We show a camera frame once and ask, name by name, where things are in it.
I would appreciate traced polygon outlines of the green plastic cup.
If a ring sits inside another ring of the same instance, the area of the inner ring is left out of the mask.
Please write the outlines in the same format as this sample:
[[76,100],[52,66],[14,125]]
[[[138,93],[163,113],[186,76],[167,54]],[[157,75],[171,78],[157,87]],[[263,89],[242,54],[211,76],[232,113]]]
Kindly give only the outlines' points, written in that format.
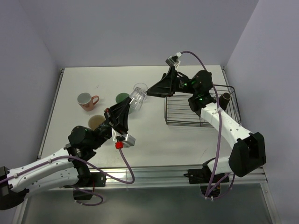
[[[115,101],[117,104],[120,104],[122,101],[124,101],[127,97],[129,97],[129,94],[127,93],[120,93],[116,96],[115,98]],[[117,111],[121,111],[121,109],[123,109],[124,107],[123,106],[117,106],[115,109]],[[128,114],[131,114],[133,112],[133,108],[130,106],[129,107],[129,111],[128,111]]]

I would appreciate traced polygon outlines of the small clear glass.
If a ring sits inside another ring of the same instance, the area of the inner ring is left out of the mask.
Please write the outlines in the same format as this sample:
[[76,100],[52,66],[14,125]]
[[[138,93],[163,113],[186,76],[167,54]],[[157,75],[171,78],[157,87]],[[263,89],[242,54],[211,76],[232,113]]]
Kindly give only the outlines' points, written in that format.
[[139,111],[143,105],[144,100],[146,99],[147,92],[140,88],[136,87],[133,92],[130,94],[130,107],[136,111]]

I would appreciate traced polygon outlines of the cream floral mug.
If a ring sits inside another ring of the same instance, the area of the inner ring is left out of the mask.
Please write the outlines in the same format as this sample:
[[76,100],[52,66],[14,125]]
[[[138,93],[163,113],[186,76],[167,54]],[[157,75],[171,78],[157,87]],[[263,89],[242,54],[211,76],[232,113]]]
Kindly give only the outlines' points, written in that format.
[[105,120],[106,120],[105,117],[102,115],[94,115],[88,120],[88,126],[90,129],[95,130]]

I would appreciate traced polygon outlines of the pink mug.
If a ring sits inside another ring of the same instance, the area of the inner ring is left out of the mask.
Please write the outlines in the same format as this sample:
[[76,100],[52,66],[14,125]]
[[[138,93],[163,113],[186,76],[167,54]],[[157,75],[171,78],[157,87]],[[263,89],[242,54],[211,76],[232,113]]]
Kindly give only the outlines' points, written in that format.
[[84,92],[78,95],[77,102],[83,110],[90,112],[94,109],[94,106],[99,101],[99,96],[91,96],[89,93]]

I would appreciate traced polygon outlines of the dark brown mug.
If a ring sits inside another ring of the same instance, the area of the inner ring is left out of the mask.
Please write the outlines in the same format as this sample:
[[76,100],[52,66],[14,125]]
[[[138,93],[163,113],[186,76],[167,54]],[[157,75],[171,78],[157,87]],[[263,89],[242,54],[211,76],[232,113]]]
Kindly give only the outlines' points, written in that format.
[[220,108],[225,111],[227,109],[227,106],[228,106],[230,100],[231,100],[231,94],[229,92],[223,93],[219,97],[219,106],[220,106]]

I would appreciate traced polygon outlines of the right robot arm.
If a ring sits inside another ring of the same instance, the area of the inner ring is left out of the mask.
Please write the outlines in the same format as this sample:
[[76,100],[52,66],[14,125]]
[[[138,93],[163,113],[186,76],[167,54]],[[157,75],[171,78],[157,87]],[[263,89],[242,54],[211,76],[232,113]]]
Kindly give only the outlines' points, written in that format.
[[223,96],[211,96],[212,74],[200,70],[189,78],[171,66],[161,80],[147,90],[153,97],[172,97],[176,92],[191,94],[188,104],[198,117],[211,124],[230,145],[230,156],[215,157],[205,163],[203,179],[214,181],[218,174],[233,173],[243,177],[266,163],[264,137],[242,127],[226,112],[228,100]]

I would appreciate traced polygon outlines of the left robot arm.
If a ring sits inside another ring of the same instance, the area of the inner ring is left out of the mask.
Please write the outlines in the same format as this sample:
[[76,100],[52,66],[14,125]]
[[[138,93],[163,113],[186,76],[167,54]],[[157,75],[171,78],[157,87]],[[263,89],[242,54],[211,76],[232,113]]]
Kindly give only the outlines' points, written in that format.
[[88,161],[96,149],[113,138],[119,148],[130,147],[135,139],[128,134],[128,113],[132,99],[105,109],[105,120],[96,128],[76,126],[68,136],[69,143],[50,156],[31,164],[0,168],[0,209],[8,210],[24,199],[45,190],[67,187],[79,189],[91,183]]

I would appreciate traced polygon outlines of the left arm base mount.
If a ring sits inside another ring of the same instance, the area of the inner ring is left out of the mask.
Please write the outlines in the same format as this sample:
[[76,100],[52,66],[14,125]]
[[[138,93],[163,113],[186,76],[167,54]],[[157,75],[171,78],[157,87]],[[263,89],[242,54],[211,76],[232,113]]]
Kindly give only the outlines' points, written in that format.
[[[106,184],[106,176],[101,172],[92,172],[90,177],[80,178],[79,181],[74,184],[77,188],[92,188],[95,190],[96,187],[104,187]],[[73,198],[77,201],[90,200],[92,198],[91,194],[84,193],[79,190],[73,190]]]

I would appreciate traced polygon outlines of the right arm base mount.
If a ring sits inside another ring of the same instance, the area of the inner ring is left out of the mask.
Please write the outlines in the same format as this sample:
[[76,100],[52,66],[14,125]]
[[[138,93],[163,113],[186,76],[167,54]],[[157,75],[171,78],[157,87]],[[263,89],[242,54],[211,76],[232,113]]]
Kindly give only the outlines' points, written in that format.
[[[205,168],[200,169],[188,169],[187,173],[183,174],[184,177],[188,178],[189,184],[208,184],[210,181],[212,172]],[[224,173],[214,175],[212,183],[217,183],[221,178],[225,176]],[[229,182],[229,177],[225,177],[222,182]]]

